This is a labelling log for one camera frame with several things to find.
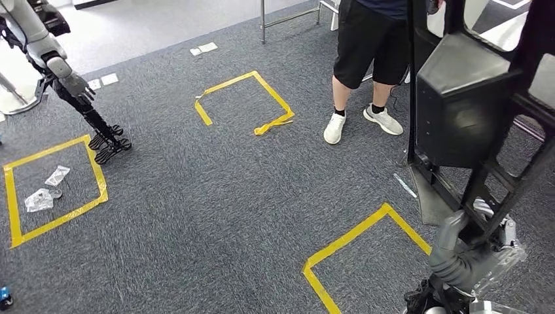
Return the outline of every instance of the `yellow tape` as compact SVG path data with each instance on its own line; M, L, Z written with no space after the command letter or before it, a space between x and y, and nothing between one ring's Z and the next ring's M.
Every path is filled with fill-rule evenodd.
M212 125L212 119L210 119L208 114L206 114L206 111L204 111L204 108L202 108L200 102L198 102L198 99L194 102L194 108L196 109L196 112L198 113L202 121L204 121L204 124L206 124L206 126Z
M295 114L293 113L289 105L285 102L285 100L281 98L281 96L259 75L258 72L255 71L253 73L253 76L260 83L260 85L264 87L264 89L268 92L268 94L270 94L277 101L277 103L279 103L281 108L283 108L286 112L284 115L275 119L274 121L271 121L268 124L265 124L259 128L256 128L255 134L262 135L266 133L272 126L282 126L284 124L291 123L292 121L288 121L288 120L292 118Z
M404 221L404 219L401 218L401 216L399 216L399 214L396 211L391 209L391 211L389 212L389 216L393 218L393 220L414 241L414 243L418 245L419 248L421 248L428 255L432 253L432 248L428 245L428 243L426 243L426 241L422 239L422 237L420 237L420 235L418 235L416 231L414 231L414 229L412 229L410 225L407 224L406 221Z
M37 154L33 154L33 155L31 155L31 156L28 156L28 157L25 157L25 158L21 158L21 159L19 159L19 160L16 160L15 162L11 162L11 163L9 163L9 164L7 164L7 165L4 165L4 170L12 169L12 168L18 167L18 166L23 165L23 164L26 164L26 163L28 163L28 162L32 162L32 161L34 161L34 160L37 160L37 159L39 159L40 157L44 157L44 156L46 156L46 155L52 154L52 153L54 153L54 152L57 152L57 151L59 151L59 150L65 149L65 148L70 147L70 146L73 146L73 145L75 145L75 144L77 144L77 143L83 142L83 139L84 139L83 136L82 136L82 137L78 137L78 138L72 139L71 141L68 141L68 142L66 142L66 143L63 143L63 144L60 144L60 145L56 145L56 146L54 146L54 147L52 147L52 148L43 150L42 152L38 152Z
M262 87L264 87L264 89L277 101L277 103L279 103L279 105L285 110L285 114L281 115L279 118L264 124L263 126L259 127L259 128L255 128L254 132L255 135L262 135L264 133L266 133L271 127L273 126L282 126L284 124L288 124L291 123L292 121L290 121L289 119L291 117L293 117L295 114L293 113L293 111L291 110L291 108L289 107L289 105L285 102L285 100L283 100L283 98L281 98L281 96L260 76L260 74L256 71L252 71L250 73L247 74L243 74L240 77L236 77L233 78L231 80L228 80L224 83L218 84L214 87L208 88L207 90L204 91L204 93L202 93L202 95L194 102L194 108L196 109L196 112L198 113L198 115L200 115L200 118L204 121L204 124L206 124L206 126L210 126L212 125L212 119L210 119L210 117L208 116L208 114L206 114L206 111L204 111L204 108L202 108L202 106L200 105L200 100L205 96L208 95L210 93L213 93L217 90L221 90L222 88L226 88L232 84L235 84L241 80L244 79L248 79L249 77L254 77L259 83L260 85L262 85Z
M314 275L314 272L312 272L310 267L305 266L303 273L306 277L306 280L308 280L314 291L316 291L316 294L320 297L322 303L324 303L324 306L328 309L329 313L341 313L337 304L335 304L331 296L328 294L322 283L320 283L320 280L318 280L318 278Z
M6 194L8 197L8 214L10 217L10 231L12 232L12 247L23 243L17 205L16 185L14 182L14 171L12 168L4 168L4 179L6 180Z
M37 154L22 158L20 160L17 160L15 162L12 162L10 164L7 164L4 166L4 178L6 180L6 191L7 191L7 198L8 198L8 212L9 212L9 217L10 217L10 230L12 233L12 246L11 248L15 248L21 244L23 244L26 241L29 241L30 239L33 239L45 232L48 232L52 229L54 229L55 227L60 226L61 224L70 221L71 219L74 219L75 217L81 216L82 214L86 213L87 211L91 210L92 208L94 208L95 206L97 206L100 203L103 203L105 201L108 200L108 191L107 191L107 185L106 185L106 180L104 178L104 174L102 173L102 169L100 168L99 165L97 165L97 163L95 163L94 161L94 151L92 151L90 148L88 148L88 144L90 142L90 136L87 135L83 135L82 137L79 137L77 139L73 139L71 141L68 141L66 143L57 145L55 147L43 150L42 152L38 152ZM37 160L43 156L46 156L48 154L52 154L53 152L57 152L59 150L65 149L67 147L76 145L78 143L83 143L85 145L85 148L87 150L87 155L88 155L88 159L90 162L90 165L92 166L92 172L94 174L94 177L96 179L97 185L98 185L98 190L99 190L99 196L98 198L96 198L94 201L91 201L85 205L83 205L82 207L79 207L78 209L60 217L57 218L47 224L44 224L26 234L22 235L21 232L21 222L20 222L20 218L19 218L19 208L18 208L18 202L17 202L17 195L16 195L16 189L15 189L15 182L14 182L14 173L13 173L13 168L17 167L17 166L21 166L23 164L26 164L28 162L32 162L34 160Z
M407 224L406 221L404 221L403 218L388 203L384 203L377 212L371 214L371 216L366 218L360 224L356 225L356 227L351 229L342 237L333 241L330 245L316 252L314 255L307 259L302 272L310 286L314 289L326 309L329 311L329 313L339 314L341 313L341 311L339 310L331 296L328 294L324 286L320 283L320 280L318 280L318 278L314 275L314 272L311 270L311 268L335 253L338 249L341 249L349 242L353 241L356 237L361 235L361 233L376 224L386 215L389 215L401 227L401 229L403 229L403 231L418 245L418 247L420 247L426 254L430 255L431 248L426 243L426 241L424 241L424 239L422 239L416 233L416 231L414 231L414 229L412 229L410 225Z
M375 212L374 214L372 214L371 216L366 218L360 224L356 225L356 227L351 229L349 232L344 234L342 237L333 241L330 245L328 245L324 249L321 249L320 251L318 251L316 254L312 255L311 257L309 257L309 259L307 261L307 265L309 265L309 267L312 267L312 266L320 263L322 260L324 260L324 258L326 258L326 257L330 256L331 254L335 253L335 251L337 251L338 249L341 249L342 247L347 245L349 242L353 241L356 237L361 235L361 233L363 233L366 229L370 228L373 224L375 224L380 219L382 219L387 214L387 212L389 212L390 210L391 210L390 207L382 206L377 212Z

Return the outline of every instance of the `white paper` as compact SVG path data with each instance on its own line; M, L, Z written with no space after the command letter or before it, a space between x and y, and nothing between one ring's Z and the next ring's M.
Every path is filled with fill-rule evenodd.
M98 90L101 88L100 80L98 78L96 80L91 80L88 85L91 90Z
M203 44L202 46L198 47L202 52L209 52L215 49L218 49L215 43Z
M209 52L212 50L218 49L215 43L203 44L202 46L195 47L191 49L191 54L193 56L198 56L199 54L203 54L204 52Z
M100 78L102 80L102 85L107 86L113 83L118 82L118 76L116 75L116 73L112 73L110 75L106 75L105 77L101 77Z
M191 51L191 54L192 54L193 56L198 56L199 54L202 53L202 51L200 51L200 49L199 49L198 47L197 47L197 48L193 48L193 49L191 49L190 51Z

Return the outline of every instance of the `white robot arm segment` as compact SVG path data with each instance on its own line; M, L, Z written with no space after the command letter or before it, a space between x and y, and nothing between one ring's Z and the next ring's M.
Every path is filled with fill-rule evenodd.
M68 75L71 68L67 64L62 65L67 54L26 0L0 0L0 17L6 20L6 25L21 42L24 52L37 66L50 69L48 59L59 58L61 60L55 61L50 70L59 78Z

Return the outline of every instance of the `crumpled plastic bag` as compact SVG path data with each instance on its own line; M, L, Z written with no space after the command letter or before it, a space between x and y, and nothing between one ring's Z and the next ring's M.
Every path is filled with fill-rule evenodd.
M64 166L58 166L53 174L45 181L45 184L51 186L58 186L58 184L65 178L65 175L69 173L69 168Z
M54 199L47 189L40 188L33 193L33 195L25 199L25 206L27 207L28 213L34 213L36 211L53 208Z

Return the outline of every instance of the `gray sneaker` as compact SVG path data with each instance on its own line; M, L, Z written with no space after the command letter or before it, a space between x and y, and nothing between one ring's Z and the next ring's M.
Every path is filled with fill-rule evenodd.
M379 124L386 133L391 135L403 134L403 127L387 113L387 109L380 113L373 113L372 105L370 105L364 110L363 115L368 121Z

